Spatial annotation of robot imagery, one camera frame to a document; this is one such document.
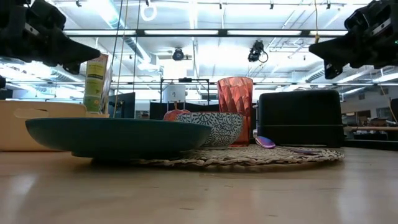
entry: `blue and white bowl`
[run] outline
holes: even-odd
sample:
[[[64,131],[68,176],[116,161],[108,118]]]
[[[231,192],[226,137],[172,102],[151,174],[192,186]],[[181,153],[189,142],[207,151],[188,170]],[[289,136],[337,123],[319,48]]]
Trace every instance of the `blue and white bowl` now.
[[[226,149],[243,129],[243,116],[238,113],[192,112],[178,114],[176,121],[211,126],[211,133],[202,145],[205,149]]]

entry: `black box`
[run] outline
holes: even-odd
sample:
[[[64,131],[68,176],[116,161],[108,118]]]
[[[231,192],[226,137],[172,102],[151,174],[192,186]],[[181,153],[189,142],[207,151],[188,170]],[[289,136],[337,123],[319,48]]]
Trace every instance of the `black box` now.
[[[264,93],[258,119],[258,136],[279,145],[340,147],[344,140],[340,97],[335,90]]]

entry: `woven placemat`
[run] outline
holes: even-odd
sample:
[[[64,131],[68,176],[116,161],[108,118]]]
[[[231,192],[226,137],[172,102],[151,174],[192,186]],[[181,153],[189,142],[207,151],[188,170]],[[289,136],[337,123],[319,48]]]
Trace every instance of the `woven placemat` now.
[[[312,155],[297,153],[297,150],[313,152]],[[264,149],[257,145],[230,147],[225,150],[193,150],[183,153],[174,160],[138,159],[137,165],[148,166],[259,166],[269,164],[301,164],[304,162],[340,161],[344,159],[340,151],[319,147],[276,147]]]

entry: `desk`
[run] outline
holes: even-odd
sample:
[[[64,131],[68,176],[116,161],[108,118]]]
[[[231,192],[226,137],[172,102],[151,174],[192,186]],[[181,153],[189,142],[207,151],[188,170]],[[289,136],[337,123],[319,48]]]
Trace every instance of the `desk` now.
[[[317,169],[191,171],[2,152],[0,223],[397,223],[398,153],[344,151]]]

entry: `red glass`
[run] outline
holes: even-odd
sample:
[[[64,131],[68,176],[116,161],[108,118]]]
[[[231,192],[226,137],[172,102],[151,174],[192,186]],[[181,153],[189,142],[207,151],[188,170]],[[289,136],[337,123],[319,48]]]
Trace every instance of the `red glass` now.
[[[232,146],[248,146],[251,131],[253,80],[245,77],[224,78],[217,82],[217,89],[220,111],[243,115],[242,133]]]

